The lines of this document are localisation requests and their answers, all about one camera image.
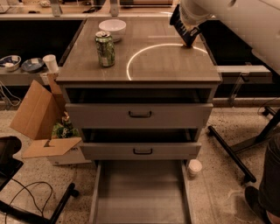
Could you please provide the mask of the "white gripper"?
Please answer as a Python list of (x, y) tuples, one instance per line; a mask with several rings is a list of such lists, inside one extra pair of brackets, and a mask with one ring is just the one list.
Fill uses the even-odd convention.
[(180, 0), (179, 15), (187, 30), (204, 23), (212, 16), (210, 12), (195, 3), (195, 0)]

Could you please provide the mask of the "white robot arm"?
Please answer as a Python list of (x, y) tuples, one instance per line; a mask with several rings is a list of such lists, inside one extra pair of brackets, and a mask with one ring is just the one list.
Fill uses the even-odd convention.
[(280, 0), (180, 0), (179, 11), (185, 25), (217, 18), (280, 74)]

